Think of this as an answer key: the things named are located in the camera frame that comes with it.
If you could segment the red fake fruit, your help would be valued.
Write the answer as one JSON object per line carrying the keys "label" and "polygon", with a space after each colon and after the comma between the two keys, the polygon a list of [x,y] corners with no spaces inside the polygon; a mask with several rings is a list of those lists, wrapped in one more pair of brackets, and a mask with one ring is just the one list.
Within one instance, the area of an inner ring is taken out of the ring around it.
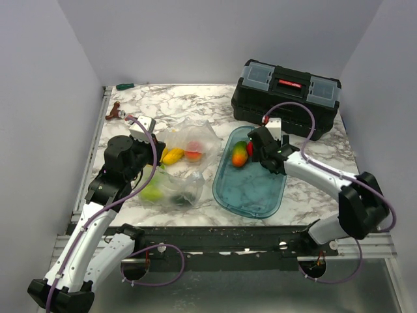
{"label": "red fake fruit", "polygon": [[246,151],[249,157],[253,156],[253,143],[252,142],[248,142],[246,146]]}

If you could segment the orange green fake mango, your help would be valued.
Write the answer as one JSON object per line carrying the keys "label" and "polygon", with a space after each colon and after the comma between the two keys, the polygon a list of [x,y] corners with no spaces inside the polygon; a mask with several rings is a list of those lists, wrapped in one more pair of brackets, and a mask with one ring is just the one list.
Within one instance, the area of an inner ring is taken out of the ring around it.
{"label": "orange green fake mango", "polygon": [[243,167],[248,160],[247,142],[237,142],[232,150],[231,162],[235,167]]}

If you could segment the light green fake pear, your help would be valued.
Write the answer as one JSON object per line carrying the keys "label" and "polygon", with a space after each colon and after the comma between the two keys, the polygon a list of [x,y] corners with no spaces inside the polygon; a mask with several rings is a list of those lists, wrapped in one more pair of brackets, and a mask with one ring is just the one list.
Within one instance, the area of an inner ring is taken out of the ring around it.
{"label": "light green fake pear", "polygon": [[156,202],[160,201],[164,194],[157,186],[148,185],[139,193],[139,196],[144,201]]}

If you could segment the translucent printed plastic bag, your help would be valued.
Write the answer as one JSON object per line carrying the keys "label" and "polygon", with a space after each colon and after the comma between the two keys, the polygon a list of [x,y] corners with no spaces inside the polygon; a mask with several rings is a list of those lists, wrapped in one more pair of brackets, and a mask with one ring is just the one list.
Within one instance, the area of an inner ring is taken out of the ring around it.
{"label": "translucent printed plastic bag", "polygon": [[180,207],[174,205],[170,201],[170,197],[174,194],[190,192],[195,195],[195,205],[199,201],[203,187],[207,182],[205,171],[215,163],[220,152],[221,140],[217,137],[209,121],[194,121],[188,117],[172,127],[159,131],[156,137],[160,142],[164,142],[168,149],[180,148],[185,150],[188,142],[199,141],[203,144],[203,157],[199,162],[189,162],[183,156],[178,162],[170,166],[161,163],[148,185],[157,186],[163,192],[164,197],[160,201],[149,202],[142,200],[138,194],[139,199],[146,205]]}

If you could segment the fake peach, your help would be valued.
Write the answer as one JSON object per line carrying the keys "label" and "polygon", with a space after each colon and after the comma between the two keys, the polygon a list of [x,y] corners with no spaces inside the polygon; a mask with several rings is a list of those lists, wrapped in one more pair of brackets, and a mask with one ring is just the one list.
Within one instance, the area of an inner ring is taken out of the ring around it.
{"label": "fake peach", "polygon": [[184,156],[189,162],[199,162],[203,157],[203,144],[199,141],[190,141],[184,150]]}

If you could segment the dark green fake avocado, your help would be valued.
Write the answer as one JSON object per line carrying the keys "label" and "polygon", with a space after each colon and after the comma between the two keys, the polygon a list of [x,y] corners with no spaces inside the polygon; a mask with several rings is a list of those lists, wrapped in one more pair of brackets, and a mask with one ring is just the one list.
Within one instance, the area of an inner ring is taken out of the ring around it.
{"label": "dark green fake avocado", "polygon": [[176,206],[189,207],[195,203],[195,195],[190,192],[174,194],[170,201]]}

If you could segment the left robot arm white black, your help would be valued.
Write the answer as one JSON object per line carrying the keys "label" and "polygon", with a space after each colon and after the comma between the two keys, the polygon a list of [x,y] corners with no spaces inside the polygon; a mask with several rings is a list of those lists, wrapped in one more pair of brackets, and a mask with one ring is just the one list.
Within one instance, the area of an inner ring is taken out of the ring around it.
{"label": "left robot arm white black", "polygon": [[109,246],[96,249],[121,210],[131,183],[146,165],[160,165],[165,143],[153,138],[141,142],[132,136],[115,136],[104,151],[104,165],[87,189],[76,228],[53,267],[34,279],[28,294],[46,312],[88,312],[96,290],[121,260],[140,256],[145,248],[142,231],[125,224]]}

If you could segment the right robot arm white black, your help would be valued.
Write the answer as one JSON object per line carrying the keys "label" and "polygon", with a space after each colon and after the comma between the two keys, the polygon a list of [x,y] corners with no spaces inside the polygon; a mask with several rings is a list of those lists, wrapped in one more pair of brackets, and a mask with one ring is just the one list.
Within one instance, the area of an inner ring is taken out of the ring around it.
{"label": "right robot arm white black", "polygon": [[338,213],[310,224],[301,233],[300,249],[312,256],[323,245],[336,239],[362,240],[375,231],[388,216],[390,208],[376,178],[327,167],[303,154],[287,140],[275,140],[267,127],[248,133],[254,161],[273,174],[295,177],[328,194],[338,203]]}

